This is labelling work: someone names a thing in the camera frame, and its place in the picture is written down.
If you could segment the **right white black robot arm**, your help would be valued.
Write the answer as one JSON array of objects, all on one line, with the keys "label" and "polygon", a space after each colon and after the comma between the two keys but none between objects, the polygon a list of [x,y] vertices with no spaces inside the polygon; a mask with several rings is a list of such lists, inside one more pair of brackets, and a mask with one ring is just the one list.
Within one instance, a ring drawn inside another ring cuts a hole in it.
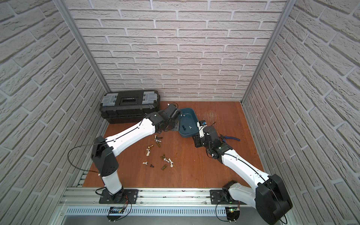
[{"label": "right white black robot arm", "polygon": [[257,210],[261,218],[273,225],[292,209],[293,204],[281,177],[269,175],[242,158],[224,142],[213,126],[197,123],[198,134],[193,137],[196,147],[204,147],[209,157],[236,172],[247,184],[231,181],[223,187],[227,202],[243,202]]}]

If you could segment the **teal plastic storage bin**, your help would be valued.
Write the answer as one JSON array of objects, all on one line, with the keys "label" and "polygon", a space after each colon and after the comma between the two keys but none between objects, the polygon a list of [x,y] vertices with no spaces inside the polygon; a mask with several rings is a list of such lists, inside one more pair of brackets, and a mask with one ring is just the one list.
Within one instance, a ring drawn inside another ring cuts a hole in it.
[{"label": "teal plastic storage bin", "polygon": [[194,135],[199,134],[198,126],[197,126],[198,118],[195,111],[191,108],[183,108],[181,109],[181,120],[179,133],[183,138],[189,138]]}]

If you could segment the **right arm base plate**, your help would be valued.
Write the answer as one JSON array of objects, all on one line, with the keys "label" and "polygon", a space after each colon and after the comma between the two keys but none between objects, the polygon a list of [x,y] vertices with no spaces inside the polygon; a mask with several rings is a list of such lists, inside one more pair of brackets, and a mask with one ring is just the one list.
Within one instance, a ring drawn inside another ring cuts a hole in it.
[{"label": "right arm base plate", "polygon": [[246,205],[243,202],[236,201],[231,198],[230,194],[222,189],[211,189],[210,190],[211,204],[231,204],[231,205]]}]

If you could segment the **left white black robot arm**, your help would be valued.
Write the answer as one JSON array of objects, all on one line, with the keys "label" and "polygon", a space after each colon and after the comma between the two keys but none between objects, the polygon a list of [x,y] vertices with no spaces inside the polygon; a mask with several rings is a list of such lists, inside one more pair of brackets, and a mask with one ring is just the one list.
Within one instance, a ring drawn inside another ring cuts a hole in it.
[{"label": "left white black robot arm", "polygon": [[174,104],[166,109],[147,114],[134,126],[108,138],[94,140],[91,159],[99,172],[106,193],[111,197],[123,196],[123,185],[118,176],[116,159],[124,150],[145,137],[163,131],[178,131],[181,111]]}]

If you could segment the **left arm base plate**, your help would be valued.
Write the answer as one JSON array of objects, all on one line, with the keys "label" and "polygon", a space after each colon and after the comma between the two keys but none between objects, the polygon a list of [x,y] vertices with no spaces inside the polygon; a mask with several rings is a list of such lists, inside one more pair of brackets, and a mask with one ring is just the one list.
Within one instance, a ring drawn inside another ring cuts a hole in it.
[{"label": "left arm base plate", "polygon": [[107,189],[104,189],[100,194],[99,204],[125,204],[126,201],[135,204],[138,192],[138,189],[123,189],[111,195]]}]

